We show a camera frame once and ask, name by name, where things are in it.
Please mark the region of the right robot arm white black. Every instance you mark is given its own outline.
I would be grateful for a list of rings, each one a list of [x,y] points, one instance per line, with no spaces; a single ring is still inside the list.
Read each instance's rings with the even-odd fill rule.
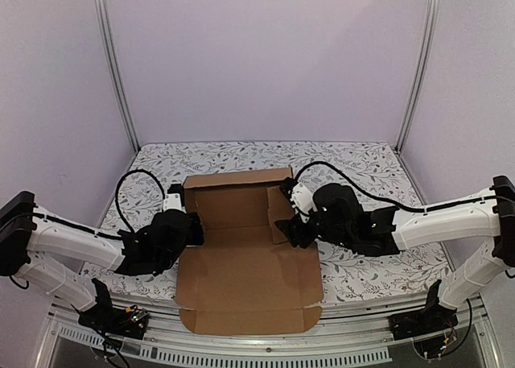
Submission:
[[[514,266],[514,185],[506,176],[462,200],[423,207],[390,201],[372,211],[364,210],[347,185],[331,183],[311,192],[287,177],[279,190],[294,216],[275,225],[293,247],[306,249],[319,240],[380,257],[433,242],[484,238],[461,267],[431,286],[416,316],[424,333],[434,332],[469,296]]]

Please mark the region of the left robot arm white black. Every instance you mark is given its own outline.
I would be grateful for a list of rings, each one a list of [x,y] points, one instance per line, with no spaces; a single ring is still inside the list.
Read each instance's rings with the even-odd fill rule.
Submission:
[[[1,207],[1,275],[25,279],[48,295],[68,301],[103,331],[119,325],[108,289],[82,279],[56,255],[93,263],[118,275],[161,275],[189,246],[204,244],[196,213],[186,213],[177,194],[164,198],[162,211],[138,231],[116,233],[67,221],[22,191]]]

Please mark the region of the brown cardboard paper box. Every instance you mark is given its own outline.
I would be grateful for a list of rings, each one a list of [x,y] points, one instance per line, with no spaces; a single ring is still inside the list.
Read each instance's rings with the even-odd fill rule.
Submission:
[[[315,244],[293,247],[275,225],[294,216],[280,183],[288,167],[188,176],[186,210],[202,246],[179,257],[175,302],[189,331],[209,336],[303,333],[319,321],[323,287]]]

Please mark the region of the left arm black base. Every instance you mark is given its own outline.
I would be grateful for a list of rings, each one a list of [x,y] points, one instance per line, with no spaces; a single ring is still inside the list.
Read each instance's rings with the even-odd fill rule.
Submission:
[[[95,304],[86,311],[79,311],[78,323],[101,334],[142,340],[149,312],[136,304],[123,309],[115,308],[107,286],[98,279],[92,279],[92,282],[96,289]]]

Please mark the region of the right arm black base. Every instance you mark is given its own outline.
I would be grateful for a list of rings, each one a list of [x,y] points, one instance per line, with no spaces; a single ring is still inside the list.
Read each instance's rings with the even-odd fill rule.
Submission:
[[[423,308],[388,317],[389,331],[393,334],[394,340],[443,331],[458,324],[457,309],[442,306],[439,297],[441,284],[442,280],[438,279],[431,285]]]

